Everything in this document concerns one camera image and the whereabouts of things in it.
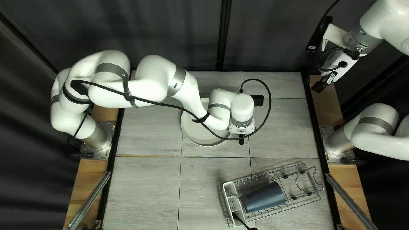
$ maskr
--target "white plate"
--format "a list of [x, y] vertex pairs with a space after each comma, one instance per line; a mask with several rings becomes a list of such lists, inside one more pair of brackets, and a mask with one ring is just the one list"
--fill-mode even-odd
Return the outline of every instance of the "white plate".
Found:
[[[209, 105], [209, 98], [205, 97], [200, 100], [203, 107], [207, 108]], [[190, 114], [186, 112], [182, 113], [180, 124], [182, 126], [182, 131], [187, 138], [197, 145], [215, 146], [225, 141], [215, 137], [202, 124], [193, 122]], [[230, 136], [230, 132], [227, 129], [222, 131], [212, 129], [212, 131], [221, 137], [228, 138]]]

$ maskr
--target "white robotic arm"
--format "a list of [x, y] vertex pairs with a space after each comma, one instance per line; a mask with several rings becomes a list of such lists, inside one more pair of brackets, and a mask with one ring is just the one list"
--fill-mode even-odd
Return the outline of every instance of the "white robotic arm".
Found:
[[384, 40], [409, 55], [408, 22], [409, 1], [378, 0], [348, 32], [329, 24], [322, 39], [321, 49], [324, 51], [329, 41], [341, 49], [333, 50], [324, 64], [318, 65], [323, 79], [312, 89], [321, 92], [331, 82], [337, 81], [349, 71], [360, 56], [367, 55]]
[[391, 106], [380, 103], [368, 106], [342, 128], [323, 136], [325, 151], [334, 157], [345, 157], [349, 150], [357, 147], [383, 156], [409, 160], [409, 115], [392, 136], [398, 119], [397, 111]]
[[[174, 97], [196, 117], [207, 117], [203, 123], [214, 130], [225, 130], [230, 124], [240, 129], [240, 133], [254, 130], [254, 101], [249, 95], [215, 89], [210, 94], [207, 111], [200, 101], [195, 77], [157, 55], [149, 55], [141, 60], [135, 79], [129, 80], [129, 74], [130, 64], [127, 56], [116, 50], [92, 54], [78, 61], [73, 67], [61, 71], [51, 93], [53, 127], [102, 151], [108, 147], [110, 135], [104, 133], [88, 115], [81, 125], [83, 112], [91, 102], [108, 108], [152, 105], [133, 100], [130, 98], [132, 95], [153, 102], [161, 102], [166, 96]], [[93, 82], [123, 92], [128, 97], [89, 84], [73, 86], [73, 80]], [[230, 132], [235, 133], [237, 129], [231, 129]]]

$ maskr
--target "wire dish rack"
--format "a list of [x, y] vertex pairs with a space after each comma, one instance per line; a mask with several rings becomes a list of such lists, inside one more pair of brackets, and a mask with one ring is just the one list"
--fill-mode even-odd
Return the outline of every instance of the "wire dish rack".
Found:
[[[300, 163], [224, 183], [218, 191], [227, 224], [229, 227], [242, 225], [233, 219], [233, 212], [244, 222], [251, 222], [321, 200], [318, 192], [322, 191], [324, 186], [315, 179], [316, 173], [315, 166], [307, 168], [304, 163]], [[285, 204], [247, 213], [239, 197], [273, 181], [276, 181], [283, 191]]]

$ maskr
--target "floor tile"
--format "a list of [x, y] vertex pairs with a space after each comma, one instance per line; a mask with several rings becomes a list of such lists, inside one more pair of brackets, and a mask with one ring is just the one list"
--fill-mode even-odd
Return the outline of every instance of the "floor tile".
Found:
[[180, 158], [116, 157], [104, 230], [178, 229]]
[[182, 156], [213, 156], [213, 157], [249, 157], [249, 140], [244, 139], [244, 145], [238, 140], [225, 140], [211, 147], [199, 146], [191, 142], [185, 135], [182, 140]]
[[[315, 178], [318, 183], [324, 184], [322, 171], [319, 164], [319, 159], [289, 159], [289, 158], [251, 158], [251, 166], [253, 176], [259, 172], [272, 171], [282, 169], [284, 167], [305, 163], [307, 168], [315, 166], [317, 173]], [[307, 177], [300, 175], [300, 180], [297, 182], [301, 188], [306, 188]], [[286, 195], [299, 193], [300, 190], [295, 184], [295, 178], [289, 177], [289, 181], [283, 181]], [[333, 229], [332, 216], [328, 205], [328, 199], [325, 189], [319, 192], [320, 201], [309, 203], [301, 207], [296, 207], [284, 212], [274, 214], [259, 220], [256, 220], [256, 227], [262, 230], [288, 230], [288, 229], [303, 229], [303, 230], [331, 230]]]
[[222, 211], [218, 187], [248, 175], [249, 158], [182, 158], [179, 230], [231, 229]]
[[[300, 72], [244, 72], [244, 79], [257, 78], [270, 89], [272, 98], [305, 98]], [[264, 86], [256, 81], [246, 82], [244, 93], [268, 97]]]
[[[268, 99], [254, 108], [258, 127], [267, 113]], [[305, 99], [272, 99], [270, 115], [250, 140], [251, 157], [318, 158]]]
[[[171, 97], [164, 103], [180, 105]], [[181, 114], [178, 109], [157, 105], [126, 108], [117, 154], [180, 156]]]
[[196, 77], [201, 97], [208, 97], [212, 89], [225, 89], [238, 93], [244, 81], [243, 72], [190, 72]]

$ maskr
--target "metal frame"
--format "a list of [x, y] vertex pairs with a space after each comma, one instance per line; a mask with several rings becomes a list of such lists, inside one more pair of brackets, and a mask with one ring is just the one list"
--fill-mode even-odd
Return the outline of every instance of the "metal frame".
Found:
[[325, 179], [331, 186], [337, 191], [340, 197], [345, 201], [348, 207], [355, 213], [361, 223], [368, 230], [378, 230], [375, 224], [366, 216], [366, 214], [360, 209], [360, 207], [355, 203], [355, 201], [348, 195], [348, 193], [338, 184], [338, 182], [332, 177], [331, 174], [326, 173]]
[[84, 204], [79, 208], [75, 216], [69, 222], [65, 230], [76, 230], [78, 225], [81, 223], [81, 220], [84, 218], [90, 209], [92, 203], [95, 201], [99, 192], [105, 187], [109, 179], [111, 178], [111, 172], [108, 171], [105, 173], [105, 176], [98, 182], [94, 190], [89, 194], [88, 198], [85, 200]]
[[[315, 112], [314, 101], [312, 99], [312, 94], [310, 90], [310, 71], [308, 69], [302, 69], [301, 76], [303, 78], [303, 85], [304, 85], [304, 90], [306, 93], [308, 111], [310, 113], [312, 131], [314, 132], [314, 139], [315, 139], [315, 144], [317, 146], [318, 158], [319, 158], [319, 162], [321, 165], [322, 173], [323, 174], [330, 173], [330, 170], [327, 164], [327, 159], [325, 156], [324, 145], [322, 144], [321, 131], [320, 131], [320, 127], [319, 127], [319, 123], [317, 119], [317, 114]], [[325, 189], [326, 189], [326, 193], [328, 197], [328, 203], [330, 206], [331, 215], [333, 217], [334, 228], [338, 229], [338, 226], [341, 225], [341, 218], [339, 216], [338, 205], [335, 200], [334, 189], [332, 188], [332, 186], [329, 184], [327, 180], [325, 180]]]
[[[122, 120], [124, 118], [124, 113], [125, 113], [125, 109], [120, 108], [118, 111], [114, 136], [112, 138], [111, 152], [109, 153], [108, 165], [106, 169], [107, 171], [111, 171], [112, 173], [114, 169], [115, 157], [117, 154], [119, 136], [121, 134]], [[101, 193], [101, 202], [99, 203], [99, 209], [98, 209], [98, 214], [97, 214], [97, 221], [100, 221], [101, 223], [103, 222], [103, 219], [105, 216], [105, 209], [106, 209], [106, 204], [108, 201], [108, 193], [109, 193], [110, 185], [111, 185], [111, 181], [108, 182], [108, 185], [104, 187]]]
[[229, 22], [232, 0], [222, 0], [220, 9], [219, 41], [217, 45], [216, 70], [221, 70], [225, 61], [227, 34], [229, 33]]
[[42, 69], [47, 76], [53, 80], [56, 78], [58, 70], [1, 13], [0, 33]]

